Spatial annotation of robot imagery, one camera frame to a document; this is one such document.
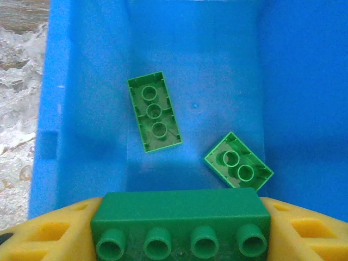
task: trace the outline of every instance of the blue plastic bin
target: blue plastic bin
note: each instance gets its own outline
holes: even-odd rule
[[[348,221],[347,13],[52,0],[29,217],[108,191],[225,188],[203,158],[233,131],[275,172],[260,195]],[[156,71],[183,144],[145,154],[126,80]]]

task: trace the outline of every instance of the white surface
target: white surface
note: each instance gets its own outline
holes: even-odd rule
[[[27,219],[46,34],[0,27],[0,231]]]

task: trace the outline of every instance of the green lego brick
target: green lego brick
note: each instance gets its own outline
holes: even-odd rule
[[[233,188],[252,187],[258,191],[274,174],[233,132],[204,159]]]
[[[182,143],[163,73],[127,82],[145,152]]]
[[[116,192],[91,229],[100,261],[262,261],[270,222],[252,188]]]

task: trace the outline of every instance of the lego duplo brick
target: lego duplo brick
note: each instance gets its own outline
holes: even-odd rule
[[[204,159],[210,168],[233,188],[252,187],[258,191],[274,174],[232,132]]]
[[[162,72],[127,81],[145,152],[182,143]]]
[[[266,260],[270,214],[252,188],[108,193],[99,260]]]

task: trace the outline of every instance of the yellow plastic piece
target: yellow plastic piece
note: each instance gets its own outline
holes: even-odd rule
[[[267,261],[348,261],[348,223],[271,198]]]
[[[1,261],[95,261],[90,222],[102,198],[92,198],[39,216],[4,233]]]

